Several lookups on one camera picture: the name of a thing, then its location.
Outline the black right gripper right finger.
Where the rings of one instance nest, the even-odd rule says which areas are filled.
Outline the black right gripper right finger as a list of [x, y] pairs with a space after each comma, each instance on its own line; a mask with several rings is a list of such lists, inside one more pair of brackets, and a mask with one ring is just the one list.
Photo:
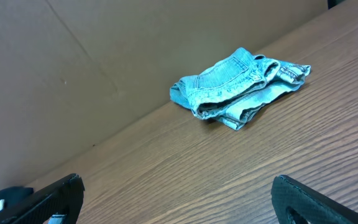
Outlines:
[[279, 224], [358, 224], [358, 213], [287, 175], [273, 180], [272, 205]]

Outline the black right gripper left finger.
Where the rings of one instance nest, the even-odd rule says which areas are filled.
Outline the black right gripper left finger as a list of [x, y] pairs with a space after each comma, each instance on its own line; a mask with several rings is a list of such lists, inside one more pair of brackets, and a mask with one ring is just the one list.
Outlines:
[[43, 224], [57, 215], [60, 223], [76, 224], [84, 194], [82, 178], [70, 174], [0, 211], [0, 224]]

